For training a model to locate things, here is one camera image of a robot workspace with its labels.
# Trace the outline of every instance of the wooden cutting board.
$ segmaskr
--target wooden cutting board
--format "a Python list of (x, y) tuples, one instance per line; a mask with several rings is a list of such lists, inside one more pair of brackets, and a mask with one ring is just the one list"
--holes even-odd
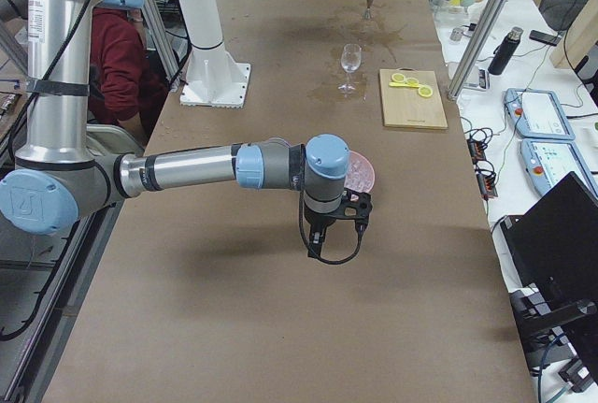
[[(421, 97), (415, 88), (391, 88), (392, 73), (401, 72), (408, 78), (416, 78), (434, 90), (431, 97)], [(387, 127), (419, 127), (446, 129), (449, 127), (442, 108), (440, 91), (434, 71), (407, 71), (380, 69), (380, 96), (384, 125)]]

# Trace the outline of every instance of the wine glass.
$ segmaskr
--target wine glass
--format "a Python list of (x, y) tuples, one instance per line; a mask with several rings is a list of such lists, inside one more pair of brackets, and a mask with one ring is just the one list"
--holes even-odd
[(338, 89), (344, 94), (354, 93), (355, 85), (351, 80), (351, 73), (357, 71), (362, 64), (362, 47), (354, 43), (349, 43), (343, 48), (343, 54), (340, 56), (340, 65), (347, 73), (347, 81), (340, 85)]

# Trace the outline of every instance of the thermos bottle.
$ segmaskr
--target thermos bottle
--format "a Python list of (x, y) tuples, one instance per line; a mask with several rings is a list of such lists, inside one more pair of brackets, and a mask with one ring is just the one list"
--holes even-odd
[(513, 52), (515, 52), (517, 46), (521, 42), (521, 34), (523, 34), (523, 29), (515, 26), (511, 29), (511, 32), (506, 35), (503, 43), (501, 43), (501, 46), (499, 46), (494, 53), (492, 63), (488, 67), (488, 72), (490, 74), (498, 76), (503, 73), (506, 64), (511, 60)]

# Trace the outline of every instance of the black computer monitor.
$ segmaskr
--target black computer monitor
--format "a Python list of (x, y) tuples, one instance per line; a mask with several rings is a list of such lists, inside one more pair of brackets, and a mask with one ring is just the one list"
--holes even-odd
[[(552, 311), (582, 299), (598, 305), (598, 200), (575, 173), (513, 223), (505, 237), (518, 268)], [(561, 327), (598, 382), (598, 314)]]

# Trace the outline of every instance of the bottle cap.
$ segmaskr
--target bottle cap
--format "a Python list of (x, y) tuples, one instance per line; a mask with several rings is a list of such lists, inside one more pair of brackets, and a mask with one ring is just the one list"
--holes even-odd
[(513, 29), (511, 29), (511, 32), (508, 33), (508, 37), (513, 41), (519, 41), (521, 40), (521, 34), (523, 34), (523, 29), (514, 26)]

